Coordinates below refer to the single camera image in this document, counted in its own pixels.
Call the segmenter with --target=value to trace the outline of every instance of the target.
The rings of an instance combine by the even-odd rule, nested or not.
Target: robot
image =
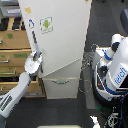
[[[121,12],[120,20],[128,34],[128,9]],[[92,69],[93,91],[100,103],[116,105],[128,92],[128,37],[114,34],[111,46],[96,48]]]

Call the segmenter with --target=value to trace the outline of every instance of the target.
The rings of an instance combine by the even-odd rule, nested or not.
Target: wooden drawer
[[[0,50],[0,66],[24,66],[31,49]]]
[[[21,49],[30,48],[27,33],[25,30],[12,31],[14,18],[9,19],[7,31],[0,31],[0,49]]]
[[[0,67],[0,77],[19,76],[22,72],[24,67]]]
[[[18,82],[0,82],[0,95],[3,95],[10,91],[12,88],[16,87]],[[43,83],[37,79],[36,81],[31,81],[29,88],[24,94],[24,97],[45,97],[45,91]]]

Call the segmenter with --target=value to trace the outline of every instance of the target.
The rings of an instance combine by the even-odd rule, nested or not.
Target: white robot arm
[[[32,52],[25,62],[26,72],[20,75],[18,85],[5,95],[0,96],[0,128],[5,128],[6,118],[28,89],[31,76],[36,75],[39,69],[42,68],[41,66],[42,54],[37,57],[37,52]]]

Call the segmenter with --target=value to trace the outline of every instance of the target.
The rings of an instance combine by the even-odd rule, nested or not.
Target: cable
[[[106,126],[114,128],[114,126],[118,123],[118,113],[114,112],[115,108],[116,107],[113,107],[112,114],[107,118],[107,121],[105,122],[104,128],[106,128]]]
[[[97,44],[92,44],[92,46],[91,46],[91,50],[92,50],[92,52],[95,52],[95,51],[93,51],[93,46],[96,46],[96,48],[99,48],[99,46],[97,45]]]
[[[81,90],[81,88],[80,88],[80,86],[79,86],[79,91],[82,92],[82,93],[88,93],[88,92],[91,91],[91,89],[92,89],[92,83],[91,83],[89,80],[84,80],[84,82],[90,83],[91,86],[90,86],[89,90],[83,91],[83,90]]]
[[[119,122],[119,128],[120,128],[121,122],[122,122],[122,107],[123,107],[123,103],[124,103],[124,98],[127,95],[127,93],[128,93],[128,90],[125,92],[124,97],[122,99],[122,103],[121,103],[121,118],[120,118],[120,122]]]

